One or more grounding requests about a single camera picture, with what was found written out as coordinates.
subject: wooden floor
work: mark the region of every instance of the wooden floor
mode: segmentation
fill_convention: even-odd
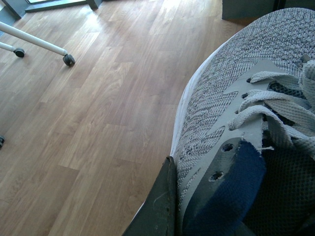
[[[244,27],[221,0],[115,0],[27,14],[14,26],[76,59],[3,35],[1,236],[119,236],[170,153],[198,66]]]

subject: caster wheel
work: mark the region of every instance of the caster wheel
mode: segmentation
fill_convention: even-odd
[[[4,143],[4,141],[5,141],[4,136],[0,135],[0,144],[3,144],[3,143]]]
[[[23,58],[25,51],[22,48],[17,48],[14,50],[16,56]]]
[[[75,60],[73,58],[73,56],[71,56],[70,54],[67,54],[63,57],[63,61],[67,66],[72,66],[75,64]]]

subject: sneaker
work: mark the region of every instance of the sneaker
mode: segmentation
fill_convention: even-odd
[[[178,189],[179,235],[314,235],[315,61],[305,61],[299,78],[263,60],[224,91],[237,95],[208,131],[220,139]]]

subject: white metal leg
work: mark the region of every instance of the white metal leg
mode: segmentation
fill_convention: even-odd
[[[15,47],[10,46],[10,45],[5,44],[5,43],[1,43],[1,42],[0,42],[0,48],[8,50],[10,52],[14,52],[14,50],[15,50]]]
[[[59,55],[64,56],[63,61],[68,66],[70,66],[70,65],[75,63],[74,58],[71,55],[68,55],[68,52],[65,49],[60,48],[60,47],[58,47],[58,46],[56,46],[54,44],[46,42],[46,41],[44,41],[44,40],[42,40],[40,38],[37,38],[37,37],[35,37],[33,35],[28,34],[28,33],[25,33],[25,32],[23,32],[23,31],[21,31],[19,29],[16,29],[16,28],[14,28],[12,26],[8,26],[7,24],[5,24],[3,22],[0,22],[0,30],[5,32],[5,33],[8,33],[8,34],[10,34],[12,36],[15,36],[17,38],[20,38],[22,40],[25,40],[25,41],[27,41],[29,43],[35,44],[35,45],[37,45],[37,46],[39,46],[41,48],[47,49],[49,51],[52,51],[54,53],[57,53]]]
[[[24,50],[22,48],[15,48],[11,45],[5,44],[5,43],[1,43],[0,42],[0,48],[8,50],[10,52],[14,52],[16,56],[23,58],[24,57]]]

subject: shoelace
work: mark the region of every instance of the shoelace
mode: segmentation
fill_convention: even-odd
[[[247,120],[265,114],[267,124],[263,124],[263,129],[270,132],[276,146],[296,148],[315,160],[315,60],[304,64],[301,78],[286,73],[263,71],[254,74],[250,83],[265,79],[273,79],[288,89],[300,90],[306,99],[274,91],[250,90],[238,114],[228,123],[229,129],[235,130]],[[262,101],[268,107],[257,105]],[[284,124],[275,113],[294,122],[294,125]]]

